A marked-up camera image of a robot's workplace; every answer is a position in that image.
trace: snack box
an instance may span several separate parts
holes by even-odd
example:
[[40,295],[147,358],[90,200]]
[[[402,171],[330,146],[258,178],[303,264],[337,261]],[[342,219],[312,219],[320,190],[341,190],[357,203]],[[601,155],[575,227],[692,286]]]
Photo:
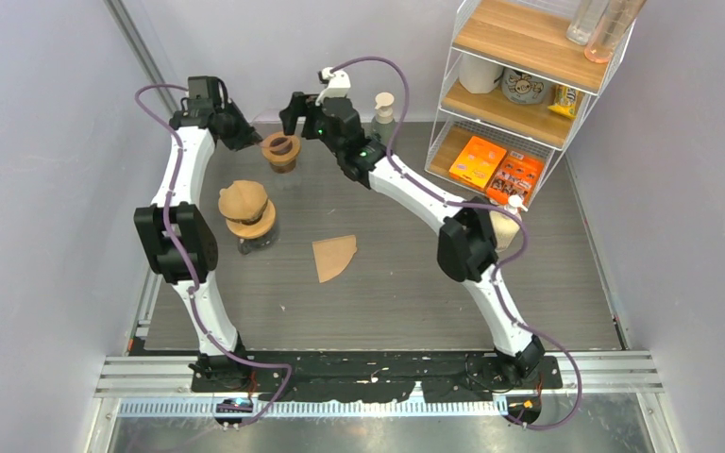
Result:
[[451,164],[448,174],[480,191],[485,190],[491,176],[504,159],[507,150],[480,137],[471,137],[463,151]]
[[510,195],[519,195],[526,203],[540,179],[543,166],[544,162],[535,156],[510,150],[485,193],[500,205],[506,205]]

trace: white metal shelf frame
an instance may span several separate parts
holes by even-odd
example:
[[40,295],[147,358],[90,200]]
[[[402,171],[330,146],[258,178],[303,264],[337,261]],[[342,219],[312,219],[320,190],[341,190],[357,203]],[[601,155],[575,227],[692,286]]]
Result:
[[[531,8],[540,9],[544,12],[547,12],[549,14],[554,14],[557,16],[570,18],[573,17],[574,13],[577,10],[577,7],[580,3],[580,0],[509,0],[512,3],[516,3],[518,5],[524,5]],[[632,30],[634,29],[634,24],[630,26],[629,31],[624,36],[621,43],[618,45],[617,49],[615,50],[615,56],[616,58],[612,58],[610,63],[608,63],[607,70],[605,72],[604,79],[602,80],[601,86],[599,87],[598,92],[588,92],[580,90],[583,94],[582,103],[580,105],[580,111],[577,115],[577,118],[574,119],[571,129],[568,132],[568,136],[565,139],[565,143],[562,147],[556,147],[552,146],[547,143],[542,143],[533,137],[524,135],[520,132],[512,131],[506,127],[502,127],[499,125],[494,125],[489,122],[483,121],[481,118],[476,117],[475,115],[472,115],[468,112],[459,111],[457,109],[451,109],[448,107],[445,107],[443,105],[443,100],[446,98],[446,95],[448,94],[448,91],[451,89],[451,87],[454,85],[454,83],[457,81],[457,75],[459,71],[459,63],[462,58],[463,54],[472,55],[474,57],[480,58],[480,59],[486,59],[488,61],[492,61],[494,63],[500,64],[505,67],[514,68],[529,74],[532,74],[531,71],[526,71],[524,68],[519,68],[516,66],[512,66],[509,63],[505,63],[501,60],[491,59],[487,56],[480,55],[474,52],[470,52],[465,49],[458,48],[454,44],[454,40],[457,38],[457,35],[460,33],[460,31],[465,26],[465,23],[468,22],[468,19],[470,19],[471,15],[474,13],[474,11],[477,9],[477,7],[480,5],[481,0],[464,0],[460,6],[457,8],[457,15],[455,17],[454,21],[454,28],[451,36],[451,42],[450,46],[448,48],[448,55],[446,59],[446,69],[444,70],[444,78],[443,78],[443,84],[441,86],[441,92],[440,96],[438,98],[438,105],[437,110],[435,111],[435,120],[434,124],[432,125],[432,140],[430,142],[430,150],[427,154],[427,161],[425,169],[429,172],[430,171],[430,164],[432,162],[432,159],[434,159],[435,155],[437,154],[438,150],[440,149],[440,145],[443,142],[443,139],[446,137],[448,131],[452,126],[461,126],[467,130],[471,130],[472,132],[477,132],[478,135],[481,135],[484,138],[489,138],[491,140],[497,141],[498,143],[505,144],[507,146],[511,146],[513,148],[517,148],[526,152],[529,152],[536,157],[539,157],[545,161],[543,173],[541,174],[540,179],[538,180],[537,187],[535,188],[532,197],[534,198],[540,190],[543,188],[544,184],[546,184],[546,181],[548,180],[548,177],[551,175],[551,172],[554,171],[554,169],[557,168],[557,165],[560,163],[560,160],[565,156],[565,151],[567,151],[568,146],[571,145],[571,142],[574,140],[574,137],[579,132],[580,128],[582,127],[582,123],[584,123],[587,116],[590,114],[593,107],[596,105],[596,101],[599,99],[601,94],[604,92],[604,89],[607,87],[608,83],[610,83],[610,80],[612,80],[613,76],[615,75],[615,71],[618,69],[618,66],[620,66],[621,62],[624,59],[624,55],[627,50],[627,43],[630,40],[630,37],[632,36]],[[553,78],[547,78],[547,80],[562,84],[566,86],[570,86],[569,84],[564,83],[560,80],[555,80]],[[438,129],[438,123],[443,122],[443,126],[441,126],[440,129]],[[443,179],[446,179],[448,181],[451,181],[461,187],[468,188],[467,186],[464,186],[459,181],[456,181],[454,179],[445,177],[445,176],[439,176]]]

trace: glass bottle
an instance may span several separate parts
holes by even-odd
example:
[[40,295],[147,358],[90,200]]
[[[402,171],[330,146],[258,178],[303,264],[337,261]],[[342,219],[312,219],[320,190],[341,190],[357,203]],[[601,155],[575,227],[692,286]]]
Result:
[[646,0],[610,0],[596,31],[585,47],[585,56],[595,63],[606,63],[632,25]]
[[565,35],[579,45],[586,45],[596,30],[601,14],[607,8],[607,2],[608,0],[582,0]]

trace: wall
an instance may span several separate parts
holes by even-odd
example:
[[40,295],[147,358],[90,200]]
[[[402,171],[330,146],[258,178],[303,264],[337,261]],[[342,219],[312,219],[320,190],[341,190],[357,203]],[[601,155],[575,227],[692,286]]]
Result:
[[0,1],[0,451],[80,450],[104,356],[126,346],[131,214],[169,146],[134,106],[143,84],[102,2]]
[[570,160],[689,451],[725,451],[725,2],[648,2]]
[[[365,55],[393,59],[410,80],[409,119],[433,120],[454,15],[462,0],[143,0],[126,7],[156,61],[180,77],[223,78],[246,118],[276,121],[294,91],[319,92],[317,71]],[[348,68],[363,119],[374,96],[402,106],[398,76],[381,63]]]

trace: yellow package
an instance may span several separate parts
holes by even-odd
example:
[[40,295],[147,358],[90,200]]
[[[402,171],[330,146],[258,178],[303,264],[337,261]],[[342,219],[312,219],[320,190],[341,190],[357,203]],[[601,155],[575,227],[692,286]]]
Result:
[[564,85],[557,85],[557,92],[554,94],[554,103],[548,109],[563,115],[565,118],[574,119],[577,117],[580,92]]

